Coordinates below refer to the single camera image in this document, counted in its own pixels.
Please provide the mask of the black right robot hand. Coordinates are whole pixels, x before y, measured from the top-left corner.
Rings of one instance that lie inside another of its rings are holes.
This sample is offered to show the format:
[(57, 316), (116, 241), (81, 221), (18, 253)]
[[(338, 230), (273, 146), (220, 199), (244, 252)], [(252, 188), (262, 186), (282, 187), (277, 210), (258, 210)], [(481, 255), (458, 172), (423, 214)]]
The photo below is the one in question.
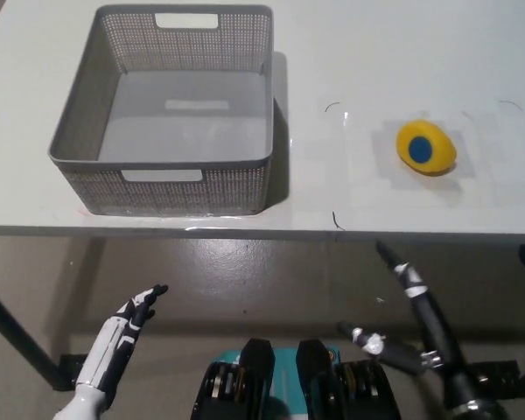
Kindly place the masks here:
[(423, 335), (423, 349), (367, 331), (348, 321), (340, 321), (338, 330), (373, 360), (391, 368), (414, 376), (435, 371), (444, 386), (444, 406), (453, 419), (488, 419), (493, 404), (482, 396), (479, 382), (471, 373), (426, 282), (410, 262), (404, 261), (385, 243), (377, 241), (375, 249), (410, 302)]

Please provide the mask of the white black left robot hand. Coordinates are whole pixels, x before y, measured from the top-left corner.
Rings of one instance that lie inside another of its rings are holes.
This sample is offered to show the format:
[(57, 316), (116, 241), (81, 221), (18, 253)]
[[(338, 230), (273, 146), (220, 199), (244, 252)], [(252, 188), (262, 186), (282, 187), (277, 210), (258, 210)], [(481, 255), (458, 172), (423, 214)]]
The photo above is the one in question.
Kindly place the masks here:
[(110, 408), (144, 324), (155, 315), (151, 307), (167, 291), (167, 285), (156, 284), (105, 321), (76, 379), (74, 396), (57, 419), (98, 419)]

